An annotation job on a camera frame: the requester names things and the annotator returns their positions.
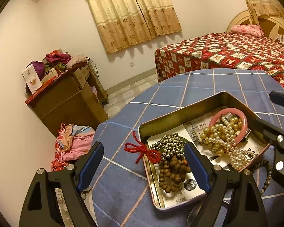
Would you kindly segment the thin metal bangle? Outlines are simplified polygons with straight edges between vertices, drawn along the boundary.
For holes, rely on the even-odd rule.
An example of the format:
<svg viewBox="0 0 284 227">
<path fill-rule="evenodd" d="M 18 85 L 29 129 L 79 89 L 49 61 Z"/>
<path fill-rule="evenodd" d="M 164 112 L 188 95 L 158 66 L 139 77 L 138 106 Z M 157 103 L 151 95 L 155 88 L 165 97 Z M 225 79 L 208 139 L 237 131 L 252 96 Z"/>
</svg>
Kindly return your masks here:
<svg viewBox="0 0 284 227">
<path fill-rule="evenodd" d="M 199 203 L 197 206 L 195 206 L 193 208 L 193 210 L 190 212 L 190 214 L 188 215 L 187 221 L 186 221 L 186 226 L 190 227 L 192 226 L 193 221 L 196 219 L 198 212 L 200 211 L 201 207 L 202 207 L 203 203 Z M 214 223 L 214 227 L 219 227 L 223 225 L 224 219 L 226 217 L 227 211 L 229 208 L 229 203 L 227 201 L 223 201 L 222 205 L 220 207 L 220 211 L 218 214 L 218 217 Z"/>
</svg>

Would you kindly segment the red cord jade pendant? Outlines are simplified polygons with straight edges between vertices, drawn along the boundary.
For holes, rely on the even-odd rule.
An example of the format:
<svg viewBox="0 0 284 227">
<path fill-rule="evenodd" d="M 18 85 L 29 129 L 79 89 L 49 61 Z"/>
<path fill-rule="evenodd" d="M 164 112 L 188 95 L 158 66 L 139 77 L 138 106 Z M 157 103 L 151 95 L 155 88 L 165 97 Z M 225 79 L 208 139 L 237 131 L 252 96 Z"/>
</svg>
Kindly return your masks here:
<svg viewBox="0 0 284 227">
<path fill-rule="evenodd" d="M 135 162 L 136 165 L 140 162 L 140 160 L 144 156 L 146 156 L 151 163 L 159 163 L 162 160 L 160 151 L 154 149 L 148 149 L 147 146 L 137 138 L 135 131 L 132 132 L 132 136 L 136 144 L 126 143 L 124 146 L 124 150 L 129 153 L 139 154 Z"/>
</svg>

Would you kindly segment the pink pillow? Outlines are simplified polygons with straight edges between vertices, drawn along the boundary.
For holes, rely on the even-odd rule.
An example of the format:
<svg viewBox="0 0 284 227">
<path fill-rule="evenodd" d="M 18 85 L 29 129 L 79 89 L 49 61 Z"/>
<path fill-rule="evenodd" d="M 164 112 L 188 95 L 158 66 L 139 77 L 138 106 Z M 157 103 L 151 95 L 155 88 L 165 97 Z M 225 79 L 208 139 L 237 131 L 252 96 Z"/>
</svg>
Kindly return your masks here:
<svg viewBox="0 0 284 227">
<path fill-rule="evenodd" d="M 230 32 L 235 34 L 248 34 L 259 38 L 265 36 L 261 26 L 257 25 L 234 25 L 231 27 Z"/>
</svg>

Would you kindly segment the cream wooden headboard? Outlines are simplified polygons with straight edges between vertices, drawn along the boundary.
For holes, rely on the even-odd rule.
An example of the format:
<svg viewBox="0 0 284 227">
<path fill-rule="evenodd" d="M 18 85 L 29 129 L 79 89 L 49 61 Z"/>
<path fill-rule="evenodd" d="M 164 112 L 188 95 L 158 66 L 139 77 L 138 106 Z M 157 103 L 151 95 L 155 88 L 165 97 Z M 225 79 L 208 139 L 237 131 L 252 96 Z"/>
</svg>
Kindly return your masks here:
<svg viewBox="0 0 284 227">
<path fill-rule="evenodd" d="M 278 35 L 284 35 L 284 19 L 278 16 L 261 16 L 259 18 L 260 26 L 264 31 L 265 37 L 276 39 Z M 239 13 L 229 24 L 226 32 L 234 25 L 251 24 L 251 16 L 248 10 Z"/>
</svg>

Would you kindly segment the pile of clothes on floor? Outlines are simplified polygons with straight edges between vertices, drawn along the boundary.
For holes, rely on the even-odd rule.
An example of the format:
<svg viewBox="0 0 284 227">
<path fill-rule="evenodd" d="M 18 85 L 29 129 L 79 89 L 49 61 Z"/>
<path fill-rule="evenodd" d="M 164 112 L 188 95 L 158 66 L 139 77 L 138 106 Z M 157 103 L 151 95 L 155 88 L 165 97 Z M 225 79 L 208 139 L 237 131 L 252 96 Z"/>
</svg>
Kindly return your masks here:
<svg viewBox="0 0 284 227">
<path fill-rule="evenodd" d="M 95 130 L 90 126 L 62 124 L 55 141 L 55 156 L 51 163 L 52 171 L 61 171 L 71 161 L 87 154 L 91 149 Z"/>
</svg>

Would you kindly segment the blue plaid tablecloth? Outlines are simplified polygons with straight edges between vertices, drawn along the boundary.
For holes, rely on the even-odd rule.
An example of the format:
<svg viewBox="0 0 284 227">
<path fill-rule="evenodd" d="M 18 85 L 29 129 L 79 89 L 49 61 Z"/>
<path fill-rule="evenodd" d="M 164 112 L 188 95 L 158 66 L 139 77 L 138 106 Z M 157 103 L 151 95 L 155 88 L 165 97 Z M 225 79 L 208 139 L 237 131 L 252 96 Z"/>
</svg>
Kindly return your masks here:
<svg viewBox="0 0 284 227">
<path fill-rule="evenodd" d="M 92 198 L 98 226 L 185 226 L 204 194 L 181 196 L 172 208 L 161 206 L 152 184 L 153 166 L 126 152 L 137 135 L 154 143 L 177 132 L 190 139 L 182 124 L 207 125 L 204 115 L 222 107 L 241 109 L 249 122 L 259 117 L 284 130 L 284 107 L 271 102 L 271 91 L 284 88 L 264 71 L 206 69 L 174 76 L 150 87 L 113 118 L 101 123 L 94 140 L 104 146 L 104 158 L 92 180 Z"/>
</svg>

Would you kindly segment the red patterned bedspread bed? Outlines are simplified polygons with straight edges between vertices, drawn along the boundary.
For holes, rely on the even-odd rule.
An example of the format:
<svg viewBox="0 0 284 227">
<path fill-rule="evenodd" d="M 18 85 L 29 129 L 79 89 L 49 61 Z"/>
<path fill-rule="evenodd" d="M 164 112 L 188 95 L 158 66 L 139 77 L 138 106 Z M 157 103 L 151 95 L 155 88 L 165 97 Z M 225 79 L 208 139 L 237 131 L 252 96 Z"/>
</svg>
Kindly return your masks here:
<svg viewBox="0 0 284 227">
<path fill-rule="evenodd" d="M 284 87 L 284 45 L 248 34 L 210 33 L 156 49 L 158 81 L 182 73 L 230 68 L 263 70 Z"/>
</svg>

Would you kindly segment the beige side curtain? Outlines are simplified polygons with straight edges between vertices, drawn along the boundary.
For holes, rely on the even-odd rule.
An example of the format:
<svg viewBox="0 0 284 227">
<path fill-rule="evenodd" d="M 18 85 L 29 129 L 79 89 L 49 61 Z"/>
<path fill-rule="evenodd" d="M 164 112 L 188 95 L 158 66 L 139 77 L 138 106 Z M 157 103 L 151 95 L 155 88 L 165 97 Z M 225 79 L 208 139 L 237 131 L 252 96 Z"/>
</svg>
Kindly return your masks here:
<svg viewBox="0 0 284 227">
<path fill-rule="evenodd" d="M 284 7 L 278 0 L 245 0 L 252 24 L 260 25 L 259 17 L 274 16 L 284 19 Z"/>
</svg>

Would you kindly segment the brown wooden cabinet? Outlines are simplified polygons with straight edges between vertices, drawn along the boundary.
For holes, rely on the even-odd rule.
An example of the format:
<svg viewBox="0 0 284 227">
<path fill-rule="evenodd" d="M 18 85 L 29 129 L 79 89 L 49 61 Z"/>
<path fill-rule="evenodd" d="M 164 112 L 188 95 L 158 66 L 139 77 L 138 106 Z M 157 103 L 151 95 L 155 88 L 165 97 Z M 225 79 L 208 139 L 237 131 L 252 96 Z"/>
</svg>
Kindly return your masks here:
<svg viewBox="0 0 284 227">
<path fill-rule="evenodd" d="M 62 124 L 90 126 L 108 119 L 108 114 L 92 90 L 93 77 L 87 62 L 76 64 L 33 99 L 28 106 L 54 135 Z"/>
</svg>

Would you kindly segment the long red box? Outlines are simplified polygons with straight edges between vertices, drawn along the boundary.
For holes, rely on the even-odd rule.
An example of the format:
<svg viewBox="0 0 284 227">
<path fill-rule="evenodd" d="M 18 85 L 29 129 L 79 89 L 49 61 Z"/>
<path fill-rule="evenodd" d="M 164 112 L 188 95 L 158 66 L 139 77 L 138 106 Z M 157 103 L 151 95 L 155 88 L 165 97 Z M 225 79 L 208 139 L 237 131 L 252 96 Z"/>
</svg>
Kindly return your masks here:
<svg viewBox="0 0 284 227">
<path fill-rule="evenodd" d="M 26 101 L 25 103 L 28 105 L 33 99 L 35 99 L 41 92 L 43 92 L 46 88 L 52 85 L 58 77 L 54 76 L 49 79 L 45 84 L 43 84 L 39 89 L 37 89 Z"/>
</svg>

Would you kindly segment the white product box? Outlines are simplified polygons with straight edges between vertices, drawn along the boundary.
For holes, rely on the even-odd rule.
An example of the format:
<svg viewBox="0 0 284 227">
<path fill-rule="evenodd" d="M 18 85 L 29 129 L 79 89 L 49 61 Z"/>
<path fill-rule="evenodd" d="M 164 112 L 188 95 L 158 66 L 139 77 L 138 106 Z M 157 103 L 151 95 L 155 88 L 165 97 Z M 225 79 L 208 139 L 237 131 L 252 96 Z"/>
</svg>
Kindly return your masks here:
<svg viewBox="0 0 284 227">
<path fill-rule="evenodd" d="M 22 71 L 22 76 L 32 94 L 42 86 L 41 80 L 32 64 L 28 65 Z"/>
</svg>

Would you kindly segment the purple cloth on cabinet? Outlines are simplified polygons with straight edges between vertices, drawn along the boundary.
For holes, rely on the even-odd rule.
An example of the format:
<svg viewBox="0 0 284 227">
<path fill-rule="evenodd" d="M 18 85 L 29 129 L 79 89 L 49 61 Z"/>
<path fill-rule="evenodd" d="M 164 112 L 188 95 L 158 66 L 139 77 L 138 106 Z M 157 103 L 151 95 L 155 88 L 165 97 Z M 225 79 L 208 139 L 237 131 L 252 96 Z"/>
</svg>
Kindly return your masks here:
<svg viewBox="0 0 284 227">
<path fill-rule="evenodd" d="M 67 64 L 72 59 L 72 57 L 69 54 L 54 53 L 54 54 L 47 54 L 46 59 L 47 62 L 50 64 L 58 64 L 58 63 Z"/>
</svg>

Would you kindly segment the beige window curtain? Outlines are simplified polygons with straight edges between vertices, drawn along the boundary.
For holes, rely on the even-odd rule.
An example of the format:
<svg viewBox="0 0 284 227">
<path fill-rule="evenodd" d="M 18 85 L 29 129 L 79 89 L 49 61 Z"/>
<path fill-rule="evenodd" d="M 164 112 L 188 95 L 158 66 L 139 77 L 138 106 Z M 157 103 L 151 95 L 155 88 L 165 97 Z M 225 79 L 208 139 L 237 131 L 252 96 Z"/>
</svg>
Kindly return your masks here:
<svg viewBox="0 0 284 227">
<path fill-rule="evenodd" d="M 107 54 L 182 30 L 170 0 L 88 0 Z"/>
</svg>

